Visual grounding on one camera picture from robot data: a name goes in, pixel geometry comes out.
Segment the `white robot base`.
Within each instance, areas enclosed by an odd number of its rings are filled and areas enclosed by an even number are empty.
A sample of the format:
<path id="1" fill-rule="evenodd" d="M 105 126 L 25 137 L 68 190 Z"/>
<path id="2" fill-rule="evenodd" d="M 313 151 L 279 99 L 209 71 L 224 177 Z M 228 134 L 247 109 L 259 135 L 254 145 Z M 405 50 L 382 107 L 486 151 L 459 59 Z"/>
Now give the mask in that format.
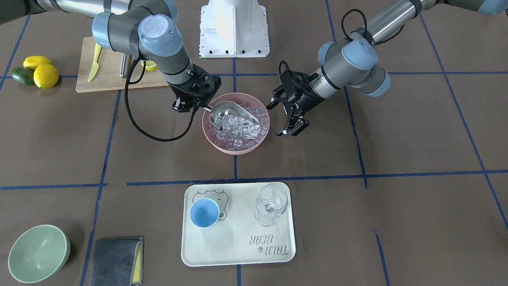
<path id="1" fill-rule="evenodd" d="M 257 0 L 210 0 L 200 16 L 200 57 L 269 56 L 266 8 Z"/>

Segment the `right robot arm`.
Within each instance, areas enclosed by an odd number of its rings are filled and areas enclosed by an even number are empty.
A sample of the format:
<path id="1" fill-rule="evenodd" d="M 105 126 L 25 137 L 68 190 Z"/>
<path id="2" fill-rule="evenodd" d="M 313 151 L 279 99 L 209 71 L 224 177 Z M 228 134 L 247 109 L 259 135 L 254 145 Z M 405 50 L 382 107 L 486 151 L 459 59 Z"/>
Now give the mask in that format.
<path id="1" fill-rule="evenodd" d="M 100 46 L 152 60 L 176 95 L 173 109 L 210 111 L 221 85 L 192 63 L 176 22 L 172 0 L 2 0 L 1 23 L 43 12 L 65 12 L 93 19 L 92 35 Z"/>

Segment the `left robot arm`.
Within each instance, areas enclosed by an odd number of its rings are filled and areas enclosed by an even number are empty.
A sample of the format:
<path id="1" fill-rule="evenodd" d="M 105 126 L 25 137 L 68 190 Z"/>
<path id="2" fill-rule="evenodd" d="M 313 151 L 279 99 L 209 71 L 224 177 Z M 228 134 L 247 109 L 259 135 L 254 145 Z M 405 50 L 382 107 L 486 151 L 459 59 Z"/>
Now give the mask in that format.
<path id="1" fill-rule="evenodd" d="M 397 36 L 404 25 L 422 11 L 446 4 L 479 14 L 498 15 L 507 9 L 506 0 L 394 0 L 363 25 L 344 33 L 340 42 L 327 42 L 319 50 L 320 67 L 311 75 L 291 70 L 286 61 L 279 63 L 281 85 L 274 89 L 267 109 L 282 104 L 285 126 L 277 136 L 296 136 L 310 122 L 304 115 L 347 85 L 364 95 L 378 97 L 389 88 L 391 78 L 378 66 L 375 47 Z"/>

